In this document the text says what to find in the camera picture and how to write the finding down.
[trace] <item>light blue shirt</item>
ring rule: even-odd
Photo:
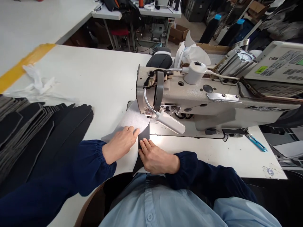
[[[211,209],[190,190],[173,190],[165,177],[137,174],[113,201],[99,227],[281,226],[260,205],[231,197]]]

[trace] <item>navy sleeve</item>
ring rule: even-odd
[[[88,196],[116,170],[116,162],[108,165],[104,159],[104,144],[82,141],[73,162],[1,198],[0,226],[47,226],[69,197]]]
[[[183,151],[175,154],[180,159],[180,169],[176,174],[166,174],[171,188],[186,189],[200,184],[201,193],[212,204],[218,198],[239,197],[257,203],[255,194],[231,167],[213,166],[198,160],[194,152]]]

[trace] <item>right hand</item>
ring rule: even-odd
[[[180,159],[156,146],[151,140],[140,140],[142,149],[139,149],[144,169],[152,174],[175,174],[180,169]]]

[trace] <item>machine base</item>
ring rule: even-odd
[[[216,131],[216,135],[206,135],[205,131],[198,131],[195,126],[194,118],[191,119],[177,119],[180,123],[185,125],[184,134],[177,134],[172,130],[166,128],[164,125],[157,122],[155,119],[150,119],[150,135],[157,136],[179,136],[179,137],[194,137],[194,138],[212,138],[223,139],[224,134],[222,131]]]

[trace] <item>round sticker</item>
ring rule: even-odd
[[[273,170],[271,168],[267,168],[266,170],[267,170],[267,172],[268,172],[269,175],[271,175],[271,176],[274,175],[274,172],[273,172]]]

